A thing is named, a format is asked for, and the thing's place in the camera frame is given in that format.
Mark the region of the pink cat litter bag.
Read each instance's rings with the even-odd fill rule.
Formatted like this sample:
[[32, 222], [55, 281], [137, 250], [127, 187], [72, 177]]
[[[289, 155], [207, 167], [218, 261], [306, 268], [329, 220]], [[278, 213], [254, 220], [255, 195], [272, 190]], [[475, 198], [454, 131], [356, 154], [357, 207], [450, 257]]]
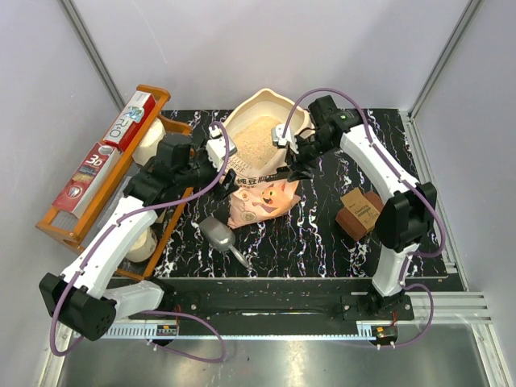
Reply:
[[277, 169], [285, 166], [285, 151], [278, 151], [265, 166], [257, 169], [235, 155], [228, 167], [236, 172], [239, 187], [230, 194], [227, 225], [236, 229], [287, 214], [301, 198], [298, 183], [289, 182]]

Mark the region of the grey metal scoop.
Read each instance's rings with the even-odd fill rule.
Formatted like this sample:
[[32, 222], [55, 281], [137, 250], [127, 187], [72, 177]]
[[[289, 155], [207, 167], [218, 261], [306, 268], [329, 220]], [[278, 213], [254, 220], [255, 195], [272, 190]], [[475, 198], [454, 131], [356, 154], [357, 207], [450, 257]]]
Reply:
[[235, 234], [227, 225], [210, 216], [202, 220], [198, 226], [213, 249], [218, 252], [231, 252], [246, 269], [252, 269], [248, 258], [236, 248]]

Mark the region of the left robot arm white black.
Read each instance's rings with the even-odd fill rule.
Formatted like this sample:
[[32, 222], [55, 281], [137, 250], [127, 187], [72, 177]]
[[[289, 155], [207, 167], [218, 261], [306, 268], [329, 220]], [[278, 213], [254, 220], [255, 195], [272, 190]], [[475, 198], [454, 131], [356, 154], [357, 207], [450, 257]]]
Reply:
[[48, 273], [40, 281], [51, 328], [61, 323], [94, 341], [118, 318], [146, 311], [160, 319], [170, 316], [175, 301], [158, 280], [144, 279], [117, 289], [108, 284], [160, 214], [188, 202], [179, 197], [182, 189], [198, 189], [196, 198], [210, 191], [225, 196], [234, 189], [235, 174], [226, 170], [233, 148], [224, 130], [211, 135], [198, 150], [187, 135], [167, 134], [156, 154], [130, 179], [114, 212], [83, 253], [60, 275]]

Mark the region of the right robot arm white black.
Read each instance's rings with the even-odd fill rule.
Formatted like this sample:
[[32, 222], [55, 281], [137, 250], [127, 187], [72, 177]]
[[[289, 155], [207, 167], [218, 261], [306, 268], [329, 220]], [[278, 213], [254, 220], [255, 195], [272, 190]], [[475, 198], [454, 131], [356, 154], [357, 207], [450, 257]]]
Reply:
[[332, 90], [325, 93], [308, 106], [314, 125], [311, 135], [296, 135], [283, 123], [272, 130], [273, 142], [287, 150], [289, 181], [311, 179], [314, 162], [339, 148], [372, 182], [384, 203], [374, 226], [381, 255], [371, 288], [359, 297], [357, 308], [384, 319], [402, 302], [408, 263], [434, 223], [437, 191], [430, 182], [420, 183], [390, 155], [358, 106], [339, 108]]

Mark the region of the cream plastic litter box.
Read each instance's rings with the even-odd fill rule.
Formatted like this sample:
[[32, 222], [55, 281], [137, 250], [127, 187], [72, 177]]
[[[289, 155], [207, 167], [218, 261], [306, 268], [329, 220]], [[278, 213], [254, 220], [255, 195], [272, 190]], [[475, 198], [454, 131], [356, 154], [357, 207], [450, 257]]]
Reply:
[[286, 150], [273, 144], [272, 130], [289, 122], [294, 133], [310, 127], [309, 114], [271, 89], [261, 89], [242, 102], [223, 122], [237, 153], [228, 166], [241, 177], [271, 175], [285, 163]]

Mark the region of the red white RiO toothpaste box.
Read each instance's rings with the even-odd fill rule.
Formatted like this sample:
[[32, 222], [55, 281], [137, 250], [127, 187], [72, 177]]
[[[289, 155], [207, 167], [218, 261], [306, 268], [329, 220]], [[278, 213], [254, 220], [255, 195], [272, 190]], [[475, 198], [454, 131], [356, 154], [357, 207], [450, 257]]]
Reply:
[[102, 142], [125, 152], [155, 105], [156, 99], [152, 94], [136, 90]]

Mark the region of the red 3D toothpaste box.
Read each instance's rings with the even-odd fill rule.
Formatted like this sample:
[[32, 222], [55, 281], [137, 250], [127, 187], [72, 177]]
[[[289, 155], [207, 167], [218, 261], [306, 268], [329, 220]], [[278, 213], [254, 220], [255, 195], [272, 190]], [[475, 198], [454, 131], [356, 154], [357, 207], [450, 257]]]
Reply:
[[58, 210], [80, 218], [120, 158], [116, 148], [97, 142], [52, 202]]

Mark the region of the white plastic bottle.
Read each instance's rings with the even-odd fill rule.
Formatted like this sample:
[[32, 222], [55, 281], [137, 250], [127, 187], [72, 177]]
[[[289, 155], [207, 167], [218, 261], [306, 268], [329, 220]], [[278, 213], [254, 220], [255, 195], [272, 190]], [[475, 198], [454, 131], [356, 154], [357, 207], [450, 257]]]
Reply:
[[165, 129], [160, 119], [155, 119], [132, 154], [133, 161], [144, 166], [157, 153], [158, 143], [164, 138]]

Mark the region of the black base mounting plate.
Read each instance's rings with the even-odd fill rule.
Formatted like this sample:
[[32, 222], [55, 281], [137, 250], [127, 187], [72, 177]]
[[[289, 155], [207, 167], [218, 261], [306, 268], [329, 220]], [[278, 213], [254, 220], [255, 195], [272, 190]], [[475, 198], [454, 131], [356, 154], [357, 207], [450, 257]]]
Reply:
[[202, 317], [222, 314], [298, 312], [352, 320], [409, 322], [414, 309], [408, 294], [372, 313], [366, 308], [368, 278], [164, 278], [174, 303]]

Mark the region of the orange wooden shelf rack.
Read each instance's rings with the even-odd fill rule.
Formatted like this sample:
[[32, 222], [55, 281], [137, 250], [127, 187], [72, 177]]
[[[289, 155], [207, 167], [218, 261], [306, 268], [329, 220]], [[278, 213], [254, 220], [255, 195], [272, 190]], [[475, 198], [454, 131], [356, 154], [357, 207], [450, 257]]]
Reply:
[[167, 119], [160, 113], [165, 103], [171, 98], [170, 93], [166, 89], [150, 85], [138, 85], [136, 90], [152, 94], [156, 99], [156, 105], [149, 113], [149, 116], [131, 141], [127, 150], [121, 152], [118, 162], [104, 180], [84, 214], [80, 218], [76, 218], [73, 214], [58, 210], [51, 205], [47, 214], [35, 225], [37, 229], [78, 255], [84, 251], [85, 246], [83, 243], [92, 226], [98, 221], [98, 216], [105, 210], [108, 201], [114, 197], [115, 190], [121, 187], [122, 179], [127, 176], [127, 172], [133, 165], [132, 154], [152, 122], [155, 119], [160, 119], [167, 134], [189, 135], [192, 131], [188, 124]]

